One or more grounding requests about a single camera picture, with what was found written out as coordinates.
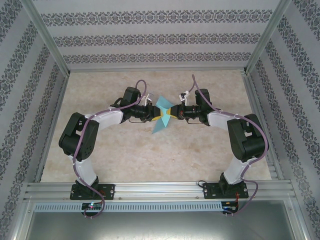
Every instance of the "wire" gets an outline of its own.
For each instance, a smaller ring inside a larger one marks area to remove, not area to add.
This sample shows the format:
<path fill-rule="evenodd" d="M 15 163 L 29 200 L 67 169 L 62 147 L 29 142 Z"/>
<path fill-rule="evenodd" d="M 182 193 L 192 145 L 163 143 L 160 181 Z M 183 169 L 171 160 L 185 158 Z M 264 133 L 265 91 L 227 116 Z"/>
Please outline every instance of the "wire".
<path fill-rule="evenodd" d="M 230 116 L 230 117 L 238 117 L 240 119 L 243 119 L 249 123 L 251 123 L 262 135 L 262 138 L 263 138 L 263 141 L 264 141 L 264 151 L 262 153 L 262 155 L 260 157 L 258 157 L 257 159 L 251 161 L 250 163 L 248 163 L 247 166 L 245 166 L 245 168 L 243 169 L 240 177 L 241 179 L 244 181 L 244 182 L 247 182 L 247 183 L 254 183 L 256 188 L 255 188 L 255 191 L 254 193 L 252 194 L 252 196 L 250 197 L 250 199 L 246 202 L 246 204 L 239 210 L 237 211 L 235 214 L 238 214 L 240 213 L 243 209 L 245 209 L 248 204 L 252 201 L 252 199 L 256 196 L 257 194 L 257 191 L 259 189 L 259 185 L 256 181 L 253 181 L 253 180 L 247 180 L 247 179 L 244 179 L 244 175 L 245 173 L 247 172 L 247 170 L 249 169 L 249 167 L 251 166 L 251 164 L 254 164 L 256 162 L 258 162 L 259 160 L 263 159 L 266 154 L 267 154 L 267 151 L 268 151 L 268 140 L 267 140 L 267 136 L 266 134 L 264 133 L 264 131 L 258 126 L 258 124 L 256 124 L 254 121 L 244 117 L 244 116 L 241 116 L 241 115 L 238 115 L 238 114 L 233 114 L 233 113 L 230 113 L 230 112 L 227 112 L 227 111 L 222 111 L 221 109 L 218 109 L 216 107 L 214 107 L 208 100 L 207 98 L 204 96 L 204 94 L 201 92 L 198 84 L 197 84 L 197 81 L 196 81 L 196 77 L 194 74 L 192 74 L 192 79 L 193 79 L 193 84 L 195 85 L 196 89 L 199 91 L 201 97 L 205 100 L 205 102 L 213 109 L 215 110 L 216 112 L 220 113 L 220 114 L 224 114 L 224 115 L 227 115 L 227 116 Z"/>
<path fill-rule="evenodd" d="M 132 124 L 144 124 L 143 121 L 130 121 L 130 118 L 128 119 L 130 123 Z"/>
<path fill-rule="evenodd" d="M 207 182 L 206 181 L 203 181 L 203 180 L 200 180 L 200 181 L 198 181 L 198 186 L 200 187 L 200 188 L 204 188 L 204 184 L 207 184 Z"/>
<path fill-rule="evenodd" d="M 191 124 L 191 125 L 193 125 L 193 124 L 204 124 L 203 122 L 190 123 L 190 122 L 189 122 L 189 119 L 186 119 L 186 123 L 187 123 L 187 124 Z"/>
<path fill-rule="evenodd" d="M 194 89 L 194 87 L 195 87 L 195 82 L 193 82 L 193 85 L 192 85 L 191 89 L 189 90 L 189 93 Z"/>
<path fill-rule="evenodd" d="M 81 182 L 83 185 L 85 185 L 85 186 L 86 186 L 87 188 L 89 188 L 91 191 L 95 192 L 96 194 L 98 194 L 98 195 L 100 196 L 100 198 L 101 198 L 101 203 L 102 203 L 101 210 L 100 210 L 99 212 L 97 212 L 97 213 L 96 213 L 95 215 L 93 215 L 93 216 L 87 216 L 87 215 L 86 215 L 87 209 L 85 209 L 85 210 L 84 210 L 84 213 L 83 213 L 83 215 L 84 215 L 85 218 L 94 219 L 94 218 L 98 217 L 98 216 L 103 212 L 103 210 L 105 209 L 105 205 L 106 205 L 106 201 L 105 201 L 104 196 L 103 196 L 100 192 L 98 192 L 96 189 L 94 189 L 93 187 L 91 187 L 89 184 L 87 184 L 87 183 L 81 178 L 81 176 L 79 175 L 79 173 L 78 173 L 78 171 L 77 171 L 77 168 L 76 168 L 77 155 L 78 155 L 78 153 L 79 153 L 79 150 L 80 150 L 80 147 L 81 147 L 81 143 L 82 143 L 82 140 L 83 140 L 83 138 L 84 138 L 84 135 L 85 135 L 85 131 L 86 131 L 86 129 L 87 129 L 87 126 L 88 126 L 88 124 L 89 124 L 89 122 L 90 122 L 91 119 L 93 119 L 93 118 L 96 117 L 96 116 L 99 116 L 100 114 L 104 114 L 104 113 L 107 113 L 107 112 L 113 112 L 113 111 L 117 111 L 117 110 L 122 110 L 122 109 L 130 108 L 130 107 L 132 107 L 133 105 L 138 104 L 138 103 L 141 101 L 141 99 L 146 95 L 146 92 L 147 92 L 147 83 L 146 83 L 146 81 L 143 80 L 143 79 L 140 79 L 139 81 L 136 82 L 135 88 L 137 88 L 138 83 L 140 83 L 140 82 L 143 82 L 143 83 L 144 83 L 144 91 L 143 91 L 143 94 L 141 95 L 141 97 L 140 97 L 137 101 L 135 101 L 134 103 L 131 103 L 131 104 L 127 105 L 127 106 L 122 106 L 122 107 L 118 107 L 118 108 L 111 108 L 111 109 L 108 108 L 108 109 L 106 109 L 106 110 L 99 111 L 99 112 L 97 112 L 96 114 L 90 116 L 90 117 L 85 121 L 85 123 L 84 123 L 83 129 L 82 129 L 82 132 L 81 132 L 81 136 L 80 136 L 80 139 L 79 139 L 79 142 L 78 142 L 78 144 L 77 144 L 77 146 L 76 146 L 76 149 L 75 149 L 75 152 L 74 152 L 74 155 L 73 155 L 73 158 L 72 158 L 73 170 L 74 170 L 75 175 L 77 176 L 77 178 L 80 180 L 80 182 Z"/>

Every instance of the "blue paper shape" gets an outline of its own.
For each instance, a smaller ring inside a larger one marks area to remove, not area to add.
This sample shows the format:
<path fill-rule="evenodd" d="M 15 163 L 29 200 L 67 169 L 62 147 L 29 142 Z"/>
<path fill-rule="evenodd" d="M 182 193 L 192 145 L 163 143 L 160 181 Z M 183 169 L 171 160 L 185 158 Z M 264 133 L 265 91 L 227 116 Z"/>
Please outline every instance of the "blue paper shape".
<path fill-rule="evenodd" d="M 153 134 L 167 127 L 170 120 L 170 115 L 167 114 L 167 110 L 174 106 L 171 102 L 169 102 L 163 96 L 159 97 L 155 105 L 161 109 L 163 116 L 155 124 L 155 127 L 152 132 Z"/>

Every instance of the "black mounting plate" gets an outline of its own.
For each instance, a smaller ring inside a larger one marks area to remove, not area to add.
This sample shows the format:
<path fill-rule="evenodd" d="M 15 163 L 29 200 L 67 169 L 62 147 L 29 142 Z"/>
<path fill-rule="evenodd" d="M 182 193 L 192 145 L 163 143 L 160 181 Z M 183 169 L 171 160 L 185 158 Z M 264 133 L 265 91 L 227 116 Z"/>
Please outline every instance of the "black mounting plate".
<path fill-rule="evenodd" d="M 218 182 L 205 182 L 202 185 L 204 199 L 235 199 L 236 193 L 223 194 Z M 249 197 L 247 185 L 242 182 L 241 188 L 236 191 L 239 199 L 247 199 Z"/>
<path fill-rule="evenodd" d="M 113 200 L 115 196 L 114 184 L 100 184 L 98 185 L 98 192 L 100 192 L 105 200 Z M 101 197 L 96 194 L 95 197 L 88 195 L 81 195 L 77 184 L 73 184 L 70 193 L 70 200 L 100 200 Z"/>

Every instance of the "wallpaper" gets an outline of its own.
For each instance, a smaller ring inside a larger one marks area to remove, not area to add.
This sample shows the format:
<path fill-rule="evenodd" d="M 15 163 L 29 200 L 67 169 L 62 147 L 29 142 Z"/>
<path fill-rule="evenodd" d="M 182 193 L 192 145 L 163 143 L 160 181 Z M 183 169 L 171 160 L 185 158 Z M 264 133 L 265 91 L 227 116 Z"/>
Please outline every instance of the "wallpaper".
<path fill-rule="evenodd" d="M 35 0 L 71 70 L 244 67 L 278 0 Z"/>
<path fill-rule="evenodd" d="M 33 182 L 64 76 L 18 0 L 0 3 L 0 240 Z"/>
<path fill-rule="evenodd" d="M 319 3 L 292 1 L 251 73 L 311 239 L 320 239 L 319 20 Z"/>

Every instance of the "marble floor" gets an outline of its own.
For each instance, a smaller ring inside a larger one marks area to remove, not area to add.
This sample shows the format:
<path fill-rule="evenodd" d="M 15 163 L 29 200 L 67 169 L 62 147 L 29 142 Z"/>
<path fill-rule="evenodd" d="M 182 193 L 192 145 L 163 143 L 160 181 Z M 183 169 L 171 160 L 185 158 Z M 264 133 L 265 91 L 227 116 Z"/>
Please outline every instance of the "marble floor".
<path fill-rule="evenodd" d="M 147 82 L 147 92 L 155 99 L 162 95 L 179 104 L 178 95 L 193 84 L 192 74 L 200 88 L 208 89 L 214 106 L 241 115 L 252 112 L 237 70 L 71 73 L 41 181 L 76 179 L 71 161 L 58 146 L 71 114 L 104 110 L 139 79 Z M 143 92 L 143 84 L 138 88 Z M 194 92 L 188 100 L 195 104 Z M 217 181 L 227 169 L 233 157 L 227 131 L 170 119 L 166 129 L 152 134 L 155 124 L 126 121 L 98 134 L 91 159 L 100 182 Z M 253 164 L 245 177 L 270 180 L 266 160 Z"/>

